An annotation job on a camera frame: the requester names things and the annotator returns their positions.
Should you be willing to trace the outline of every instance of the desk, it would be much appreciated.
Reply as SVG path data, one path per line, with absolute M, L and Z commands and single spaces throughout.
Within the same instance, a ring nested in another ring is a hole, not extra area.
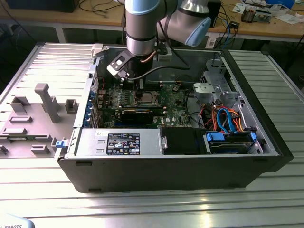
M 234 8 L 233 5 L 239 1 L 225 0 L 223 2 L 226 13 L 230 16 L 231 20 L 240 23 L 236 38 L 299 42 L 301 36 L 304 33 L 304 23 L 290 25 L 275 17 L 271 18 L 270 23 L 244 23 L 241 21 L 240 13 L 232 12 Z M 293 9 L 304 10 L 304 6 L 295 4 L 293 6 Z M 217 20 L 215 27 L 210 28 L 208 32 L 210 32 L 208 43 L 211 43 L 210 48 L 212 48 L 211 46 L 215 42 L 215 39 L 217 37 L 221 37 L 221 33 L 225 32 L 225 28 L 222 25 L 221 20 Z
M 98 3 L 108 2 L 108 0 L 94 1 Z M 269 24 L 254 22 L 251 24 L 241 22 L 241 14 L 233 13 L 233 7 L 231 4 L 239 2 L 238 0 L 225 0 L 224 8 L 226 13 L 232 20 L 240 23 L 236 38 L 243 39 L 260 39 L 260 40 L 275 40 L 275 41 L 287 41 L 298 42 L 304 33 L 304 23 L 297 23 L 290 25 L 277 18 L 272 18 Z M 76 8 L 73 13 L 62 13 L 53 11 L 40 11 L 40 10 L 25 10 L 25 9 L 9 9 L 6 5 L 6 9 L 12 14 L 15 19 L 22 25 L 31 26 L 45 26 L 54 27 L 56 29 L 58 40 L 60 43 L 66 43 L 65 34 L 63 28 L 75 28 L 75 29 L 96 29 L 96 30 L 122 30 L 121 18 L 123 13 L 122 7 L 116 7 L 108 11 L 108 18 L 96 15 L 92 12 L 86 12 L 80 8 Z M 107 7 L 117 5 L 112 2 L 107 4 Z M 91 9 L 89 1 L 86 1 L 83 5 L 85 9 Z M 304 6 L 295 4 L 293 9 L 304 10 Z M 7 15 L 7 13 L 0 8 L 0 23 L 11 24 L 14 21 Z M 210 28 L 206 36 L 209 37 L 207 41 L 207 48 L 213 48 L 215 39 L 222 36 L 225 32 L 225 28 L 221 21 L 218 20 L 214 28 Z

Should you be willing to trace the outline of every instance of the slotted aluminum surface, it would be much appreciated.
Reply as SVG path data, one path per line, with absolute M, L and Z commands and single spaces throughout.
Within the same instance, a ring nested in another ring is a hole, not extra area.
M 230 53 L 290 151 L 303 156 L 304 95 L 271 57 L 261 52 Z
M 280 87 L 287 87 L 284 81 Z M 295 159 L 288 165 L 234 190 L 84 194 L 53 159 L 2 159 L 0 208 L 31 219 L 37 228 L 302 228 L 303 142 L 290 143 Z

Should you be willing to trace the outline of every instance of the gray plastic block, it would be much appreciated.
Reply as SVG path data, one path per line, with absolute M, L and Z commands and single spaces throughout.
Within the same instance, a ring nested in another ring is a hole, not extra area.
M 52 136 L 49 134 L 49 135 L 46 135 L 46 136 L 41 136 L 41 137 L 35 137 L 35 139 L 37 140 L 37 142 L 39 143 L 48 143 L 48 142 L 51 142 L 52 141 Z
M 30 123 L 33 121 L 32 117 L 30 116 L 22 116 L 22 115 L 19 115 L 19 116 L 12 116 L 9 121 L 11 123 Z
M 67 99 L 66 100 L 66 112 L 71 114 L 71 113 L 77 113 L 78 110 L 78 104 L 75 99 Z
M 0 145 L 0 153 L 6 155 L 8 153 L 8 151 L 9 150 L 5 146 Z
M 41 97 L 41 100 L 52 122 L 58 123 L 60 121 L 60 117 L 57 114 L 57 106 L 53 104 L 52 98 L 48 94 L 48 89 L 48 84 L 38 83 L 35 87 L 35 93 Z
M 49 153 L 49 149 L 46 145 L 32 145 L 32 148 L 30 150 L 34 154 Z
M 57 100 L 56 100 L 56 97 L 51 96 L 51 98 L 52 98 L 53 106 L 56 108 L 56 111 L 58 112 L 59 109 L 60 109 L 60 105 L 58 104 L 58 102 L 57 102 Z M 47 110 L 46 110 L 44 104 L 41 104 L 41 106 L 42 106 L 43 110 L 47 113 Z
M 57 139 L 56 139 L 56 137 L 54 137 L 51 142 L 51 147 L 54 151 L 56 151 L 56 142 L 57 142 Z
M 27 98 L 25 96 L 15 96 L 15 98 L 18 99 L 20 101 L 20 103 L 24 106 L 30 105 L 29 101 L 27 100 Z
M 25 128 L 5 128 L 2 134 L 26 134 L 27 130 Z
M 25 115 L 27 113 L 24 109 L 26 105 L 30 105 L 30 103 L 25 96 L 16 96 L 10 103 L 10 106 L 17 115 Z
M 11 116 L 0 130 L 0 133 L 2 133 L 5 128 L 25 128 L 27 133 L 18 137 L 0 134 L 0 144 L 4 145 L 9 150 L 9 153 L 6 155 L 0 153 L 0 158 L 53 157 L 56 148 L 51 146 L 51 142 L 37 142 L 36 137 L 51 135 L 53 139 L 56 137 L 56 139 L 61 140 L 63 137 L 68 138 L 71 136 L 76 114 L 68 114 L 64 103 L 59 105 L 58 115 L 60 116 L 60 124 L 54 124 L 50 120 L 48 113 L 44 112 L 41 107 L 41 103 L 32 103 L 31 105 L 24 106 L 27 115 L 31 116 L 33 119 L 30 123 L 12 123 L 10 118 L 16 116 L 16 114 L 12 112 Z M 49 149 L 49 153 L 33 154 L 31 151 L 33 144 L 45 144 Z

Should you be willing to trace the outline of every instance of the wire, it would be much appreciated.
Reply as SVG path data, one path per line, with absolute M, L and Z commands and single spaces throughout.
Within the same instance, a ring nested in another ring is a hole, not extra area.
M 10 16 L 10 18 L 13 19 L 13 21 L 15 21 L 22 29 L 23 31 L 25 31 L 25 33 L 35 42 L 37 43 L 37 41 L 23 28 L 23 26 L 10 14 L 10 12 L 7 11 L 7 9 L 4 7 L 3 2 L 0 0 L 0 3 L 4 9 L 4 11 Z
M 295 50 L 294 50 L 294 53 L 293 53 L 292 57 L 289 58 L 289 60 L 287 61 L 286 65 L 284 67 L 284 71 L 285 72 L 287 72 L 289 70 L 289 68 L 293 65 L 294 60 L 297 57 L 297 55 L 299 55 L 303 51 L 302 48 L 304 47 L 304 44 L 302 44 L 302 47 L 299 50 L 297 50 L 298 47 L 299 47 L 299 45 L 300 45 L 300 43 L 301 43 L 301 41 L 303 40 L 303 38 L 304 38 L 304 33 L 303 33 L 300 41 L 295 46 Z
M 186 104 L 185 104 L 185 106 L 186 106 L 186 113 L 187 113 L 187 115 L 190 117 L 190 119 L 191 120 L 193 120 L 195 123 L 197 123 L 198 124 L 198 126 L 201 126 L 202 128 L 205 128 L 199 121 L 197 121 L 196 119 L 194 119 L 190 114 L 189 114 L 189 110 L 188 110 L 188 99 L 189 99 L 189 95 L 190 95 L 190 93 L 191 93 L 191 90 L 189 90 L 189 92 L 188 92 L 188 94 L 187 94 L 187 97 L 186 97 Z
M 243 128 L 242 128 L 242 124 L 241 124 L 241 118 L 239 118 L 239 128 L 240 128 L 241 132 L 244 131 Z
M 122 27 L 123 27 L 123 29 L 122 29 L 122 44 L 124 45 L 124 27 L 125 27 L 125 25 L 126 25 L 126 23 L 127 23 L 127 21 L 126 21 L 126 17 L 125 17 L 125 5 L 123 5 L 123 21 L 122 21 Z
M 162 32 L 162 34 L 164 35 L 164 37 L 165 37 L 165 40 L 166 40 L 166 42 L 167 42 L 167 44 L 168 44 L 168 46 L 170 47 L 170 49 L 172 50 L 172 52 L 187 66 L 187 70 L 189 70 L 190 69 L 190 66 L 188 65 L 188 63 L 179 55 L 179 53 L 177 53 L 175 50 L 174 50 L 174 48 L 172 47 L 172 45 L 171 45 L 171 43 L 170 43 L 170 41 L 169 41 L 169 38 L 168 38 L 168 36 L 167 36 L 167 34 L 165 33 L 165 30 L 163 29 L 163 27 L 162 27 L 162 24 L 161 24 L 161 22 L 159 21 L 158 22 L 158 24 L 159 24 L 159 26 L 160 26 L 160 28 L 161 28 L 161 32 Z
M 175 82 L 177 83 L 177 79 L 179 79 L 180 77 L 182 76 L 186 76 L 187 78 L 189 78 L 193 83 L 195 83 L 195 81 L 193 80 L 193 78 L 190 76 L 190 75 L 186 75 L 186 74 L 183 74 L 183 75 L 178 75 L 175 79 Z
M 223 13 L 223 12 L 219 12 L 219 13 L 221 13 L 221 14 L 223 14 L 223 15 L 226 16 L 226 22 L 229 24 L 229 23 L 231 22 L 231 19 L 230 19 L 230 17 L 228 16 L 228 14 L 226 13 L 226 10 L 225 10 L 225 8 L 223 7 L 223 5 L 221 5 L 221 8 L 224 10 L 224 13 Z M 224 38 L 224 35 L 227 33 L 228 27 L 225 27 L 225 28 L 226 28 L 225 33 L 224 33 L 223 36 L 221 37 L 220 41 L 219 41 L 219 42 L 217 41 L 217 44 L 216 44 L 215 48 L 218 46 L 219 43 L 222 42 L 222 39 Z
M 229 35 L 230 35 L 230 27 L 229 27 L 229 24 L 228 24 L 228 22 L 227 22 L 225 19 L 223 19 L 223 21 L 226 22 L 226 25 L 227 25 L 227 28 L 228 28 L 227 37 L 229 37 Z M 223 49 L 227 46 L 227 41 L 228 41 L 228 39 L 226 39 L 225 44 L 224 44 L 224 46 L 223 46 Z
M 87 1 L 87 0 L 82 0 L 82 1 L 79 3 L 79 6 L 78 6 L 78 7 L 79 7 L 80 9 L 86 11 L 86 12 L 102 12 L 102 11 L 110 10 L 110 9 L 115 8 L 115 7 L 118 7 L 118 6 L 122 6 L 122 5 L 123 5 L 123 4 L 119 4 L 119 5 L 116 5 L 116 6 L 112 6 L 112 7 L 109 7 L 109 8 L 106 8 L 106 9 L 100 9 L 100 10 L 88 10 L 88 9 L 84 9 L 84 8 L 81 7 L 81 5 L 82 5 L 85 1 Z
M 226 130 L 226 128 L 224 128 L 224 127 L 222 126 L 222 124 L 220 123 L 220 118 L 219 118 L 219 116 L 220 116 L 220 113 L 223 112 L 223 111 L 225 111 L 226 114 L 227 114 L 227 119 L 228 119 L 228 124 L 229 124 L 230 130 L 231 130 L 232 132 L 235 132 L 236 129 L 234 128 L 234 126 L 233 126 L 233 124 L 232 124 L 232 117 L 231 117 L 231 115 L 230 115 L 230 111 L 227 110 L 227 109 L 221 108 L 221 109 L 218 111 L 218 113 L 217 113 L 217 122 L 218 122 L 218 126 L 219 126 L 224 132 L 228 133 L 228 131 Z
M 156 53 L 157 53 L 156 50 L 153 51 L 149 57 L 147 57 L 145 60 L 141 60 L 141 63 L 146 63 L 146 62 L 148 62 L 150 59 L 152 59 L 152 58 L 156 55 Z
M 180 66 L 159 66 L 159 67 L 156 67 L 156 68 L 154 68 L 152 70 L 149 70 L 148 72 L 146 72 L 145 74 L 143 74 L 141 76 L 134 77 L 134 78 L 128 78 L 127 80 L 134 81 L 134 80 L 143 78 L 143 77 L 147 76 L 148 74 L 151 74 L 154 71 L 157 71 L 159 69 L 164 69 L 164 68 L 177 69 L 177 70 L 188 70 L 188 68 L 180 67 Z
M 236 120 L 233 120 L 233 122 L 236 125 L 237 131 L 239 132 L 240 130 L 239 130 L 238 125 L 237 125 L 238 123 L 236 122 Z
M 152 70 L 149 70 L 148 72 L 144 73 L 143 75 L 141 76 L 138 76 L 138 77 L 134 77 L 134 78 L 128 78 L 128 80 L 130 81 L 134 81 L 134 80 L 137 80 L 137 79 L 140 79 L 140 78 L 143 78 L 145 76 L 147 76 L 148 74 L 156 71 L 156 70 L 159 70 L 159 69 L 164 69 L 164 68 L 169 68 L 169 69 L 177 69 L 177 70 L 189 70 L 190 69 L 190 66 L 188 65 L 188 63 L 174 50 L 174 48 L 171 46 L 170 42 L 169 42 L 169 38 L 167 36 L 167 34 L 165 33 L 165 31 L 163 30 L 163 27 L 162 27 L 162 24 L 160 22 L 158 22 L 160 28 L 161 28 L 161 32 L 163 33 L 165 39 L 166 39 L 166 42 L 167 44 L 169 45 L 170 49 L 172 50 L 172 52 L 187 66 L 187 67 L 180 67 L 180 66 L 159 66 L 159 67 L 156 67 Z

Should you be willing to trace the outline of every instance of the black cable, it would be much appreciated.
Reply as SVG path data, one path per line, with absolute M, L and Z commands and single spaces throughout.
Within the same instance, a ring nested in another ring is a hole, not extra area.
M 297 43 L 297 45 L 295 46 L 295 49 L 296 49 L 296 50 L 297 50 L 298 46 L 300 45 L 300 43 L 301 43 L 301 41 L 302 41 L 303 38 L 304 38 L 304 33 L 303 33 L 303 35 L 302 35 L 300 41 L 299 41 L 299 42 Z
M 159 70 L 159 69 L 164 69 L 164 68 L 170 68 L 170 69 L 177 69 L 177 70 L 189 70 L 188 68 L 186 67 L 180 67 L 180 66 L 159 66 L 159 67 L 156 67 L 152 70 L 149 70 L 147 73 L 139 76 L 139 77 L 134 77 L 134 78 L 128 78 L 127 80 L 130 80 L 130 81 L 134 81 L 134 80 L 137 80 L 137 79 L 140 79 L 140 78 L 143 78 L 145 76 L 147 76 L 148 74 L 156 71 L 156 70 Z
M 122 5 L 123 5 L 123 4 L 119 4 L 119 5 L 116 5 L 116 6 L 112 6 L 112 7 L 109 7 L 109 8 L 106 8 L 106 9 L 100 9 L 100 10 L 88 10 L 88 9 L 86 10 L 86 9 L 84 9 L 84 8 L 81 7 L 81 4 L 83 4 L 85 1 L 87 1 L 87 0 L 82 0 L 82 1 L 79 3 L 78 7 L 79 7 L 80 9 L 86 11 L 86 12 L 101 12 L 101 11 L 110 10 L 110 9 L 115 8 L 115 7 L 118 7 L 118 6 L 122 6 Z
M 126 25 L 126 23 L 127 23 L 127 21 L 126 21 L 126 17 L 125 17 L 125 6 L 123 5 L 123 21 L 122 21 L 122 27 L 123 27 L 123 29 L 122 29 L 122 44 L 124 44 L 124 27 L 125 27 L 125 25 Z
M 2 5 L 2 7 L 3 7 L 3 9 L 4 9 L 4 11 L 10 16 L 10 18 L 12 18 L 13 19 L 13 21 L 15 21 L 22 29 L 23 29 L 23 31 L 25 31 L 25 33 L 35 42 L 35 43 L 37 43 L 37 41 L 23 28 L 23 26 L 10 14 L 10 12 L 8 12 L 7 10 L 6 10 L 6 8 L 4 7 L 4 5 L 3 5 L 3 2 L 0 0 L 0 2 L 1 2 L 1 5 Z
M 190 66 L 188 65 L 188 63 L 179 55 L 179 53 L 177 53 L 175 50 L 174 50 L 174 48 L 172 47 L 172 45 L 171 45 L 171 43 L 170 43 L 170 41 L 169 41 L 169 38 L 168 38 L 168 36 L 167 36 L 167 34 L 165 33 L 165 30 L 163 29 L 163 27 L 162 27 L 162 24 L 160 23 L 160 22 L 158 22 L 158 24 L 159 24 L 159 26 L 160 26 L 160 28 L 161 28 L 161 32 L 162 32 L 162 34 L 164 35 L 164 37 L 165 37 L 165 40 L 166 40 L 166 42 L 167 42 L 167 44 L 169 45 L 169 47 L 170 47 L 170 49 L 171 49 L 171 51 L 188 67 L 187 68 L 187 70 L 189 70 L 190 69 Z
M 301 44 L 302 39 L 304 38 L 304 33 L 300 39 L 300 41 L 297 43 L 297 45 L 295 46 L 295 50 L 294 50 L 294 54 L 292 55 L 291 58 L 289 58 L 289 60 L 287 61 L 285 67 L 284 67 L 284 71 L 287 72 L 289 70 L 289 68 L 293 65 L 294 60 L 296 59 L 297 55 L 299 55 L 304 48 L 304 44 L 302 44 L 302 47 L 300 47 L 299 50 L 297 50 L 297 48 L 299 47 L 299 45 Z
M 227 31 L 228 31 L 227 25 L 224 25 L 224 27 L 226 28 L 226 30 L 225 30 L 223 36 L 221 37 L 221 39 L 220 39 L 219 41 L 216 40 L 217 44 L 215 45 L 214 48 L 217 48 L 217 46 L 218 46 L 219 44 L 222 43 L 222 39 L 224 38 L 224 35 L 225 35 L 225 34 L 227 33 Z
M 191 115 L 194 114 L 194 113 L 189 113 L 189 110 L 188 110 L 188 99 L 189 99 L 189 95 L 191 93 L 191 90 L 189 90 L 188 94 L 187 94 L 187 97 L 186 97 L 186 104 L 185 104 L 185 107 L 186 107 L 186 113 L 187 115 L 190 117 L 191 120 L 193 120 L 194 122 L 196 122 L 198 124 L 198 126 L 201 126 L 202 128 L 205 128 L 199 121 L 197 121 L 196 119 L 194 119 Z
M 3 34 L 7 34 L 7 32 L 6 32 L 1 26 L 0 26 L 0 29 L 1 29 L 1 32 L 2 32 Z M 20 46 L 20 45 L 15 44 L 15 43 L 11 40 L 11 38 L 12 38 L 13 36 L 14 36 L 14 35 L 8 35 L 8 34 L 7 34 L 6 37 L 4 37 L 3 40 L 2 40 L 1 42 L 4 42 L 5 39 L 8 38 L 9 41 L 10 41 L 10 43 L 11 43 L 11 45 L 18 51 L 18 53 L 21 54 L 21 55 L 23 55 L 24 57 L 27 57 L 27 56 L 29 55 L 30 51 L 27 50 L 27 49 L 26 49 L 25 47 L 23 47 L 23 46 Z M 21 48 L 21 49 L 25 50 L 25 51 L 27 52 L 26 55 L 20 53 L 19 50 L 18 50 L 18 48 Z
M 167 36 L 167 34 L 165 33 L 165 31 L 163 30 L 163 27 L 162 27 L 162 24 L 160 22 L 158 22 L 159 25 L 160 25 L 160 28 L 161 28 L 161 32 L 163 33 L 165 39 L 166 39 L 166 42 L 167 44 L 169 45 L 171 51 L 187 66 L 187 67 L 180 67 L 180 66 L 159 66 L 159 67 L 156 67 L 152 70 L 149 70 L 148 72 L 144 73 L 143 75 L 139 76 L 139 77 L 134 77 L 134 78 L 128 78 L 128 80 L 130 81 L 134 81 L 134 80 L 137 80 L 137 79 L 140 79 L 140 78 L 143 78 L 145 76 L 147 76 L 148 74 L 156 71 L 156 70 L 159 70 L 159 69 L 164 69 L 164 68 L 170 68 L 170 69 L 177 69 L 177 70 L 189 70 L 190 69 L 190 66 L 188 65 L 188 63 L 174 50 L 174 48 L 172 47 L 172 45 L 169 43 L 169 38 Z

